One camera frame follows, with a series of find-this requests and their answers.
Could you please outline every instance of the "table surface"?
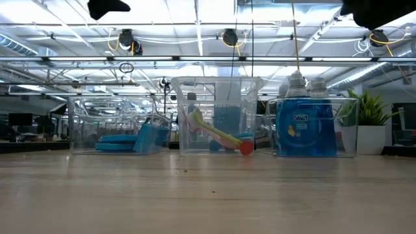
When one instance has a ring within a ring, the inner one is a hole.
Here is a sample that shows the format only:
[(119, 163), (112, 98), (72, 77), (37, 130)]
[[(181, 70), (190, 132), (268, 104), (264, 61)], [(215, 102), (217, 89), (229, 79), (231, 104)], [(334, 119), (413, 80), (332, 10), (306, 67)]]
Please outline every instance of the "table surface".
[(415, 233), (416, 160), (0, 156), (0, 233)]

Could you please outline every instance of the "blue sponge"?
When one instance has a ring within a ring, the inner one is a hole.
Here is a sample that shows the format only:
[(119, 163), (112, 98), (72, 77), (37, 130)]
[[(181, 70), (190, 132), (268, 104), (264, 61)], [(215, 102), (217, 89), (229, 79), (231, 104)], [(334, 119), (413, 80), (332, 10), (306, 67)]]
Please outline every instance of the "blue sponge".
[(102, 143), (120, 143), (120, 142), (135, 143), (136, 140), (137, 140), (136, 135), (114, 135), (114, 136), (101, 137)]
[(103, 151), (132, 151), (133, 144), (109, 144), (109, 143), (97, 143), (96, 150)]

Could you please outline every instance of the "hanging string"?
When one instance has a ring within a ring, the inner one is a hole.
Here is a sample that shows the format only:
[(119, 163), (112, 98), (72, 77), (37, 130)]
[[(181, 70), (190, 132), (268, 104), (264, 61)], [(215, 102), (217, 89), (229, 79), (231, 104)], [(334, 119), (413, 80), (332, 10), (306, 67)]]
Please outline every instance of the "hanging string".
[(295, 20), (295, 16), (294, 16), (294, 0), (292, 0), (292, 13), (293, 13), (294, 48), (295, 48), (295, 51), (296, 51), (296, 65), (298, 66), (298, 70), (300, 70), (299, 69), (298, 35), (296, 33), (296, 20)]

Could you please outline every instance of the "plastic bin rim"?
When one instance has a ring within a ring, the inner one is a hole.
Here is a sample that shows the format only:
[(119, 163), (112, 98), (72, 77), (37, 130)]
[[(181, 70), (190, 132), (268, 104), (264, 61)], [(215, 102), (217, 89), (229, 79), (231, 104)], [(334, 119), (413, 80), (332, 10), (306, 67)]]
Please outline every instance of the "plastic bin rim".
[(259, 77), (174, 77), (171, 79), (171, 82), (173, 81), (193, 81), (195, 79), (201, 80), (201, 82), (204, 81), (231, 81), (231, 82), (237, 82), (239, 79), (242, 79), (243, 81), (253, 81), (258, 83), (263, 83), (263, 80)]

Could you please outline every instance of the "green leaves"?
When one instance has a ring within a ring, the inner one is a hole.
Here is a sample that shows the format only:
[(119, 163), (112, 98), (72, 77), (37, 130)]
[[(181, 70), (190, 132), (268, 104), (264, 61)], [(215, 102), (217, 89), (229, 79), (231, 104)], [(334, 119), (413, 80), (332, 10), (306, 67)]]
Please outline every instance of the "green leaves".
[(381, 126), (392, 116), (398, 114), (398, 112), (384, 114), (384, 108), (387, 105), (384, 105), (380, 95), (373, 98), (368, 91), (365, 91), (363, 95), (359, 96), (352, 90), (348, 90), (348, 95), (350, 98), (359, 99), (358, 125)]

